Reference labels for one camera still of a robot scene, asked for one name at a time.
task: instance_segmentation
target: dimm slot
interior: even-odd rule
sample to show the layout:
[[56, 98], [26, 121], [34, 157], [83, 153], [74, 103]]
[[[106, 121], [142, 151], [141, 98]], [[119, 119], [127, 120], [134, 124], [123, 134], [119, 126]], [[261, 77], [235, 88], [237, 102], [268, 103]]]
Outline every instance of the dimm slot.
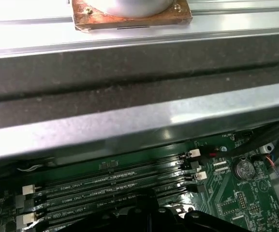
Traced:
[[121, 179], [119, 181], [112, 179], [112, 180], [109, 180], [106, 183], [94, 184], [94, 185], [89, 185], [89, 186], [86, 185], [85, 183], [84, 184], [79, 183], [80, 187], [78, 187], [75, 191], [72, 190], [72, 189], [68, 189], [66, 191], [49, 194], [49, 195], [47, 195], [47, 198], [48, 199], [52, 199], [52, 198], [55, 198], [55, 197], [58, 197], [58, 196], [62, 196], [62, 195], [67, 195], [67, 194], [73, 193], [73, 192], [80, 192], [80, 191], [84, 191], [84, 190], [87, 190], [87, 189], [97, 189], [97, 188], [102, 187], [102, 186], [105, 187], [105, 186], [111, 186], [111, 185], [116, 184], [116, 183], [124, 183], [127, 180], [140, 178], [142, 176], [153, 175], [153, 174], [169, 172], [169, 171], [173, 172], [173, 171], [177, 171], [177, 170], [179, 170], [178, 167], [173, 167], [170, 170], [168, 170], [168, 169], [154, 170], [152, 172], [143, 173], [143, 174], [135, 173], [135, 172], [132, 171], [132, 174], [130, 174], [129, 176], [124, 177], [123, 179]]
[[[161, 202], [163, 205], [166, 205], [166, 204], [169, 204], [171, 201], [176, 200], [177, 197], [179, 197], [180, 195], [182, 195], [184, 193], [187, 193], [186, 189], [179, 188], [179, 189], [169, 191], [166, 193], [157, 194], [157, 197], [165, 195], [165, 197], [160, 198], [158, 201]], [[106, 210], [115, 210], [118, 208], [127, 207], [130, 205], [134, 205], [135, 201], [136, 201], [135, 199], [136, 199], [136, 194], [133, 193], [133, 194], [129, 194], [128, 196], [120, 197], [117, 199], [111, 199], [106, 202], [98, 202], [98, 203], [96, 203], [97, 207], [94, 209], [87, 210], [85, 212], [82, 212], [82, 213], [76, 214], [76, 215], [57, 218], [55, 220], [49, 221], [48, 223], [51, 225], [62, 223], [62, 222], [64, 223], [65, 221], [74, 220], [76, 218], [82, 218], [82, 217], [85, 217], [92, 213], [97, 213], [97, 212], [106, 211]]]
[[[170, 162], [170, 161], [174, 161], [177, 160], [178, 158], [178, 154], [174, 154], [171, 155], [169, 157], [165, 157], [165, 158], [161, 158], [161, 159], [157, 159], [154, 161], [149, 161], [149, 162], [144, 162], [144, 163], [139, 163], [139, 164], [135, 164], [135, 165], [131, 165], [131, 166], [127, 166], [127, 167], [123, 167], [123, 168], [115, 168], [114, 172], [115, 173], [120, 173], [120, 172], [125, 172], [131, 169], [136, 169], [136, 168], [145, 168], [149, 165], [158, 165], [161, 164], [162, 162]], [[60, 181], [54, 181], [51, 183], [46, 183], [43, 189], [47, 189], [47, 188], [52, 188], [58, 185], [64, 185], [64, 184], [68, 184], [70, 182], [76, 181], [76, 180], [83, 180], [84, 178], [93, 178], [93, 177], [99, 177], [100, 175], [107, 175], [108, 172], [105, 171], [99, 171], [98, 174], [88, 174], [88, 175], [80, 175], [77, 177], [73, 177], [71, 179], [68, 179], [67, 181], [65, 180], [60, 180]]]
[[56, 226], [50, 226], [46, 230], [44, 230], [43, 232], [57, 232], [59, 230], [64, 229], [65, 227], [68, 227], [68, 226], [70, 226], [74, 223], [77, 223], [77, 222], [81, 221], [81, 220], [82, 220], [82, 218], [74, 220], [74, 221], [65, 222], [65, 223], [62, 223], [62, 224], [59, 224], [59, 225], [56, 225]]
[[100, 199], [102, 196], [106, 196], [106, 194], [121, 194], [122, 192], [125, 191], [134, 191], [139, 188], [148, 188], [148, 186], [143, 186], [146, 184], [146, 182], [152, 182], [152, 186], [156, 186], [160, 183], [160, 181], [170, 181], [173, 178], [177, 178], [179, 176], [182, 176], [183, 172], [175, 172], [174, 174], [172, 172], [165, 173], [163, 175], [155, 175], [155, 176], [149, 176], [141, 179], [137, 179], [134, 181], [130, 182], [125, 182], [123, 184], [119, 184], [116, 186], [108, 187], [108, 188], [101, 188], [101, 189], [96, 189], [92, 190], [89, 192], [86, 192], [84, 195], [81, 193], [81, 195], [74, 194], [73, 196], [70, 196], [68, 198], [64, 198], [64, 200], [59, 199], [59, 202], [51, 202], [50, 204], [53, 205], [52, 207], [49, 207], [47, 210], [48, 211], [54, 211], [58, 210], [64, 207], [69, 207], [71, 205], [75, 204], [80, 204], [80, 203], [85, 203], [88, 201], [91, 201], [91, 197], [93, 198], [98, 198]]
[[184, 180], [183, 177], [175, 178], [175, 179], [167, 179], [167, 180], [161, 181], [159, 183], [151, 183], [151, 184], [136, 186], [132, 189], [128, 189], [128, 191], [125, 191], [125, 189], [124, 189], [124, 190], [116, 191], [116, 192], [113, 192], [113, 193], [111, 192], [111, 193], [108, 193], [108, 194], [104, 194], [102, 196], [88, 197], [89, 192], [81, 193], [81, 195], [74, 194], [74, 195], [69, 196], [69, 197], [63, 197], [63, 201], [65, 201], [65, 203], [63, 203], [61, 205], [57, 205], [58, 203], [53, 203], [52, 205], [57, 205], [57, 206], [52, 206], [52, 207], [48, 208], [47, 210], [48, 211], [60, 210], [62, 208], [75, 206], [77, 204], [84, 204], [84, 203], [91, 202], [91, 201], [94, 201], [94, 200], [100, 200], [101, 198], [110, 197], [110, 196], [113, 196], [113, 194], [119, 195], [119, 194], [122, 194], [122, 193], [128, 193], [130, 191], [137, 190], [139, 188], [151, 188], [151, 187], [155, 187], [156, 185], [160, 185], [160, 184], [165, 185], [167, 183], [171, 183], [171, 185], [169, 185], [169, 186], [165, 185], [165, 186], [163, 186], [162, 189], [157, 189], [156, 190], [157, 192], [162, 191], [162, 190], [165, 191], [165, 190], [169, 190], [170, 188], [176, 188], [177, 183], [179, 183], [179, 182], [181, 183], [183, 180]]
[[89, 188], [95, 188], [99, 186], [100, 184], [106, 184], [107, 182], [111, 181], [125, 181], [127, 179], [134, 178], [134, 175], [137, 175], [136, 171], [144, 171], [146, 169], [166, 169], [169, 167], [175, 167], [179, 166], [181, 163], [178, 159], [172, 160], [171, 162], [162, 163], [159, 165], [151, 165], [151, 166], [144, 166], [144, 167], [138, 167], [135, 169], [130, 169], [128, 171], [118, 172], [114, 173], [113, 175], [103, 175], [101, 177], [93, 177], [83, 180], [77, 180], [73, 182], [68, 182], [65, 184], [57, 185], [55, 187], [52, 187], [50, 189], [44, 189], [42, 191], [36, 192], [32, 194], [32, 197], [40, 197], [45, 196], [47, 198], [53, 198], [60, 195], [65, 195], [70, 192], [74, 191], [82, 191]]

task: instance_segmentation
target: ram slot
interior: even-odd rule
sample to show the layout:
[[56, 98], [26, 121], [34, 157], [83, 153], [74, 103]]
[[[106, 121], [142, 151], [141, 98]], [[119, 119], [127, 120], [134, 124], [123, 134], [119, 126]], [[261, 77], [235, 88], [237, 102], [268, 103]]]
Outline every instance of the ram slot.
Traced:
[[[161, 197], [159, 201], [162, 202], [162, 205], [166, 205], [170, 203], [173, 199], [177, 199], [179, 195], [184, 194], [186, 192], [186, 188], [182, 187], [177, 188], [175, 190], [159, 193], [157, 194], [157, 197]], [[92, 213], [116, 210], [118, 208], [135, 205], [136, 196], [137, 195], [135, 193], [130, 193], [125, 196], [114, 197], [112, 199], [106, 199], [95, 203], [85, 204], [78, 207], [72, 207], [56, 211], [46, 215], [44, 217], [44, 221], [47, 221], [49, 225], [55, 225], [65, 223], [66, 221], [83, 218]]]
[[110, 185], [111, 182], [122, 182], [128, 179], [136, 178], [139, 174], [144, 174], [148, 170], [162, 170], [168, 168], [174, 168], [181, 165], [180, 160], [174, 159], [170, 162], [161, 163], [158, 165], [148, 165], [144, 167], [137, 167], [129, 169], [127, 171], [117, 172], [111, 175], [103, 175], [100, 177], [93, 177], [87, 179], [76, 180], [60, 184], [49, 189], [44, 189], [31, 195], [32, 198], [46, 196], [46, 198], [54, 198], [57, 196], [67, 195], [72, 192], [84, 191], [87, 189], [97, 188], [102, 185]]
[[60, 210], [65, 207], [72, 207], [77, 204], [84, 204], [96, 199], [110, 197], [113, 194], [118, 195], [130, 191], [135, 191], [139, 188], [153, 187], [160, 183], [163, 184], [169, 183], [173, 181], [173, 179], [177, 180], [178, 177], [181, 177], [184, 174], [183, 171], [179, 171], [179, 169], [177, 168], [175, 168], [174, 171], [175, 172], [167, 171], [163, 174], [152, 175], [145, 178], [125, 182], [122, 184], [112, 185], [110, 187], [98, 188], [95, 190], [90, 190], [90, 191], [80, 192], [68, 196], [49, 199], [45, 203], [36, 206], [35, 210], [39, 210], [39, 209], [47, 209], [47, 211]]

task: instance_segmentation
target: green circuit board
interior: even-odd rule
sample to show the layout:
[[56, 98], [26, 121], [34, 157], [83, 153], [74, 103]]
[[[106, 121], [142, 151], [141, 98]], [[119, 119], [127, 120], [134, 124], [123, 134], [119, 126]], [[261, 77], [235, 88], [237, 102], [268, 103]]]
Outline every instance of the green circuit board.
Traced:
[[[279, 201], [263, 161], [253, 162], [255, 175], [248, 181], [233, 175], [239, 157], [211, 158], [195, 170], [182, 167], [181, 155], [190, 150], [231, 150], [245, 139], [227, 133], [0, 179], [0, 232], [26, 231], [20, 220], [31, 214], [33, 232], [57, 232], [88, 214], [133, 205], [140, 188], [153, 188], [161, 206], [185, 204], [250, 231], [279, 232]], [[185, 178], [198, 172], [206, 178]], [[201, 191], [189, 191], [190, 184]]]

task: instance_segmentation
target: copper plate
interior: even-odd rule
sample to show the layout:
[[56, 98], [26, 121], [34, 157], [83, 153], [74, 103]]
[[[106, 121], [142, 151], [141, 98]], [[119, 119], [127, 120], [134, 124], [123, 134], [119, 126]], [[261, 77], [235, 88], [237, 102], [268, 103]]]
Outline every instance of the copper plate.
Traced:
[[73, 18], [77, 30], [108, 29], [189, 24], [192, 14], [187, 0], [174, 0], [165, 11], [146, 18], [120, 18], [91, 7], [87, 0], [73, 0]]

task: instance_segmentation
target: silver metal frame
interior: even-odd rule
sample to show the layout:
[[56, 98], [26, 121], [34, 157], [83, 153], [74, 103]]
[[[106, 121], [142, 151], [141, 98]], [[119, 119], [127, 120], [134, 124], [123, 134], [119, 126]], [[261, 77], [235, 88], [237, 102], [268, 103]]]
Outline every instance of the silver metal frame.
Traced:
[[71, 157], [80, 161], [278, 119], [276, 84], [0, 129], [0, 159], [90, 144], [84, 154]]
[[[7, 1], [0, 3], [6, 4], [3, 9], [8, 13], [0, 12], [0, 58], [279, 33], [279, 0], [190, 0], [194, 19], [189, 26], [106, 29], [89, 33], [74, 30], [70, 6], [64, 1], [55, 0], [49, 5], [44, 1], [33, 5], [17, 1], [19, 4], [14, 8], [17, 11], [13, 14], [9, 14], [12, 11]], [[24, 9], [30, 7], [33, 7], [32, 13], [26, 14]]]

